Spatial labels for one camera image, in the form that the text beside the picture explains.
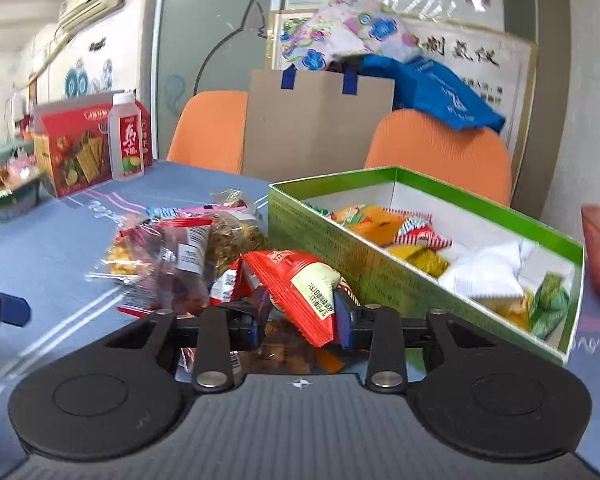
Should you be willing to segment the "orange chair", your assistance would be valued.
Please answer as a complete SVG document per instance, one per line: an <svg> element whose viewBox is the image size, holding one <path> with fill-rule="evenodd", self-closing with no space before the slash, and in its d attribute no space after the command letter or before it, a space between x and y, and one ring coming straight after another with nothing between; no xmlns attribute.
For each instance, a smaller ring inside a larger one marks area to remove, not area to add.
<svg viewBox="0 0 600 480"><path fill-rule="evenodd" d="M365 166L400 166L505 207L512 199L508 153L493 130L455 130L417 110L396 110L380 122Z"/></svg>
<svg viewBox="0 0 600 480"><path fill-rule="evenodd" d="M166 160L178 164L242 173L248 93L204 91L185 105Z"/></svg>

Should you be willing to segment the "pink snack packet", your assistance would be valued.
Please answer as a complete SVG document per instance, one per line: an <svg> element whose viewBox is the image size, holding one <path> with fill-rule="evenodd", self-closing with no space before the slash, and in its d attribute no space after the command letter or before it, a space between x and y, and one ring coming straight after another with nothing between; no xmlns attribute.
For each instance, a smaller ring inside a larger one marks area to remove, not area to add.
<svg viewBox="0 0 600 480"><path fill-rule="evenodd" d="M248 207L245 205L223 206L212 204L189 208L149 207L146 209L146 214L151 221L162 221L176 218L208 216L208 214L212 214L212 212L218 211L248 211Z"/></svg>

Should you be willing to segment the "clear drink bottle red label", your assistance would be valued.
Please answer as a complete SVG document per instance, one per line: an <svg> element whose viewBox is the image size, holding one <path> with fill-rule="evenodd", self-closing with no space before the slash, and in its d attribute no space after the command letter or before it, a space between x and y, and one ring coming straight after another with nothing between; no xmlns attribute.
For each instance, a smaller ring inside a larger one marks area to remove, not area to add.
<svg viewBox="0 0 600 480"><path fill-rule="evenodd" d="M122 181L144 173L142 114L133 91L114 95L108 114L111 175Z"/></svg>

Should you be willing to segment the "yellow apple snack packet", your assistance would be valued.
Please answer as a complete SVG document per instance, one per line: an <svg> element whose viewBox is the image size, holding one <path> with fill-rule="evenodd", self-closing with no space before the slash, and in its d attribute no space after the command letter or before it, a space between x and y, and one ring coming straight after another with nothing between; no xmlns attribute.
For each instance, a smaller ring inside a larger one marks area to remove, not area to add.
<svg viewBox="0 0 600 480"><path fill-rule="evenodd" d="M351 233L380 247L392 244L404 221L403 214L395 214L376 205L349 206L334 211L330 218Z"/></svg>

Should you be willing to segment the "right orange chair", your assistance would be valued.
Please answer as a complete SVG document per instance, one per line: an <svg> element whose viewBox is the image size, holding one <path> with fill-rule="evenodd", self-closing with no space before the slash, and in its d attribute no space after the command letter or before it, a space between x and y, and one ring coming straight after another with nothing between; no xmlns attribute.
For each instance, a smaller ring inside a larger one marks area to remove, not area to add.
<svg viewBox="0 0 600 480"><path fill-rule="evenodd" d="M380 122L365 166L400 166L505 207L512 199L508 153L493 130L455 130L417 110L396 110Z"/></svg>

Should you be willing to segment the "left orange chair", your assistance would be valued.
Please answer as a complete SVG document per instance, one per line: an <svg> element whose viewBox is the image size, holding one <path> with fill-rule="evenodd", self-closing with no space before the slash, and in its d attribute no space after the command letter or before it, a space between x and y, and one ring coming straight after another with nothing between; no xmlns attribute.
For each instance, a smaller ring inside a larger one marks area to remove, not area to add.
<svg viewBox="0 0 600 480"><path fill-rule="evenodd" d="M242 173L248 93L204 91L185 105L166 160L178 164Z"/></svg>

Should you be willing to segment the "red beef snack packet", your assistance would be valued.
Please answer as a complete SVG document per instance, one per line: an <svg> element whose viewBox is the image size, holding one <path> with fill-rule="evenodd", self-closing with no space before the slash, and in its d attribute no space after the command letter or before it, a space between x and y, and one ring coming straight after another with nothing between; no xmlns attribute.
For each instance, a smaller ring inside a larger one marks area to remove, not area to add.
<svg viewBox="0 0 600 480"><path fill-rule="evenodd" d="M385 208L385 212L402 218L400 229L391 242L393 245L422 246L437 252L453 244L452 240L434 229L431 214L391 208Z"/></svg>

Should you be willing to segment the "clear wrapped red date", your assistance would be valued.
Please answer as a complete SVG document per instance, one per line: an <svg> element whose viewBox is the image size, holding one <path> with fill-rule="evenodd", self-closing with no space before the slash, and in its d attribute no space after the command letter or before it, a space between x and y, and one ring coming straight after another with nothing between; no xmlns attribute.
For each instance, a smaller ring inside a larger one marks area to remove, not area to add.
<svg viewBox="0 0 600 480"><path fill-rule="evenodd" d="M204 274L211 226L209 217L176 218L143 223L126 232L125 240L140 270L122 306L179 315L200 315L209 307Z"/></svg>

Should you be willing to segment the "blue fabric bag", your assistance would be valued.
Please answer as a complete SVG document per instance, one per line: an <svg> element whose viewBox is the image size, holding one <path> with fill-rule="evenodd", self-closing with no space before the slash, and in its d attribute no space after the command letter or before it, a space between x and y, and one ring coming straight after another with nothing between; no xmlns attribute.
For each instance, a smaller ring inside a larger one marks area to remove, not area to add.
<svg viewBox="0 0 600 480"><path fill-rule="evenodd" d="M400 62L376 54L358 64L362 76L394 81L394 110L417 110L455 129L500 133L506 119L446 66L423 56Z"/></svg>

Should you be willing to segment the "brown paper bag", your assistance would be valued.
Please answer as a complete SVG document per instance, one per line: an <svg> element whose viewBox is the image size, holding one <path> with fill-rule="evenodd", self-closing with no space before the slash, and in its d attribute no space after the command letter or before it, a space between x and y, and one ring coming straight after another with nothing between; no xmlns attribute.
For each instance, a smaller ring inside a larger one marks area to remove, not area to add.
<svg viewBox="0 0 600 480"><path fill-rule="evenodd" d="M361 169L392 112L391 79L255 70L246 110L242 174L270 182Z"/></svg>

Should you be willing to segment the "red cracker box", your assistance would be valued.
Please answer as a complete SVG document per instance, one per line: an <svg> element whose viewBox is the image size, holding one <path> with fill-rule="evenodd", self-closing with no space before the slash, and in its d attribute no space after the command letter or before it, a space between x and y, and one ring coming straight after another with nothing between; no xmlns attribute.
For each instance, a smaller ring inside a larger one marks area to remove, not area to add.
<svg viewBox="0 0 600 480"><path fill-rule="evenodd" d="M35 159L53 196L65 197L112 179L108 114L116 93L120 92L51 102L35 109ZM151 120L143 104L136 105L142 114L145 171L152 164Z"/></svg>

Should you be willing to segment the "yellow chips clear bag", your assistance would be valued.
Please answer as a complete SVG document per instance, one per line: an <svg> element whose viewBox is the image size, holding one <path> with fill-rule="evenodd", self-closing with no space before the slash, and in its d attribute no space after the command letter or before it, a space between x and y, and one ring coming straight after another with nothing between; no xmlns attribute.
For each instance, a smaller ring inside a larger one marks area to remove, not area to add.
<svg viewBox="0 0 600 480"><path fill-rule="evenodd" d="M126 218L106 252L85 277L89 281L109 280L128 287L169 287L175 271L174 250L168 246L168 229L173 227L173 219Z"/></svg>

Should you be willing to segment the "red white snack packet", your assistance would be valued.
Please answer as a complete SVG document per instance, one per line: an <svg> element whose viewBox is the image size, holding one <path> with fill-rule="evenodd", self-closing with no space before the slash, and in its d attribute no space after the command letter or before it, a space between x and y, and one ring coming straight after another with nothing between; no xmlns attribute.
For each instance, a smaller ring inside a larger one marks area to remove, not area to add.
<svg viewBox="0 0 600 480"><path fill-rule="evenodd" d="M360 304L338 271L314 255L294 250L247 252L215 281L210 301L216 306L238 300L250 296L260 286L314 347L338 339L338 295L355 306Z"/></svg>

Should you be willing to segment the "clear bag brown snacks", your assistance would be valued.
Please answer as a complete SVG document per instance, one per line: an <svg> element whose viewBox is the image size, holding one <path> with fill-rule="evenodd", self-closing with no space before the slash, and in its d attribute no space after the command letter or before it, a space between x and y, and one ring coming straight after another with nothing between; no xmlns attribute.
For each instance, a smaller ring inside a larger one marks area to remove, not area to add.
<svg viewBox="0 0 600 480"><path fill-rule="evenodd" d="M211 194L204 207L212 219L206 253L206 277L214 282L243 254L271 247L256 204L241 190L229 188Z"/></svg>

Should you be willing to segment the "floral cloth bundle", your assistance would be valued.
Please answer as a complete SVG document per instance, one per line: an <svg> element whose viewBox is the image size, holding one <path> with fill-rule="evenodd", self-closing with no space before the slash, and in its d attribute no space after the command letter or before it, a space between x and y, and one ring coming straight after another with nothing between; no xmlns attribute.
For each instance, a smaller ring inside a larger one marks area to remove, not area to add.
<svg viewBox="0 0 600 480"><path fill-rule="evenodd" d="M280 36L280 54L298 70L321 72L350 56L376 54L407 62L420 55L415 36L377 0L334 0Z"/></svg>

